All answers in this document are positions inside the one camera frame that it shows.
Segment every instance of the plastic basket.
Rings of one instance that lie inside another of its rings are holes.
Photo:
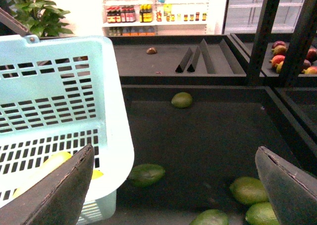
[[[111,217],[134,160],[111,41],[14,35],[0,37],[0,49],[0,207],[49,156],[91,143],[104,175],[78,224]]]

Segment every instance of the white wall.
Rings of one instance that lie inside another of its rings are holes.
[[[69,10],[64,22],[76,36],[103,35],[102,0],[53,0],[58,8]]]

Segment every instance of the metal post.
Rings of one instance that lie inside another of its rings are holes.
[[[296,84],[316,31],[317,0],[305,0],[279,75],[281,87]]]
[[[260,71],[280,0],[263,0],[257,33],[247,70],[247,85],[258,85]]]

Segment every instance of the black display bin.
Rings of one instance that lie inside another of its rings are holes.
[[[110,37],[122,84],[245,85],[247,57],[228,35]],[[148,55],[155,47],[157,54]],[[200,54],[193,63],[197,47]],[[185,58],[188,49],[192,55]]]
[[[317,88],[276,88],[282,102],[317,142]]]
[[[134,165],[165,168],[158,183],[117,190],[113,217],[95,225],[187,225],[200,212],[220,209],[231,225],[247,225],[248,207],[228,187],[258,177],[255,153],[267,146],[296,166],[317,173],[317,145],[269,87],[122,86],[135,150]],[[187,109],[172,97],[193,96]]]
[[[230,34],[231,37],[236,41],[239,47],[244,51],[248,58],[251,56],[255,34]],[[276,73],[271,67],[269,61],[273,58],[271,52],[272,45],[275,41],[284,41],[287,45],[291,41],[292,34],[271,34],[269,37],[269,43],[267,45],[267,50],[264,57],[264,62],[262,65],[262,73],[265,75],[264,85],[275,86],[279,85],[279,74]],[[300,74],[297,78],[298,87],[316,87],[317,86],[317,75],[305,75]]]

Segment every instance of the basket handle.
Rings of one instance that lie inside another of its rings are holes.
[[[29,31],[27,27],[25,27],[22,23],[13,18],[10,14],[5,12],[0,7],[0,22],[11,29],[16,34],[19,34],[21,37],[31,35],[32,33]]]

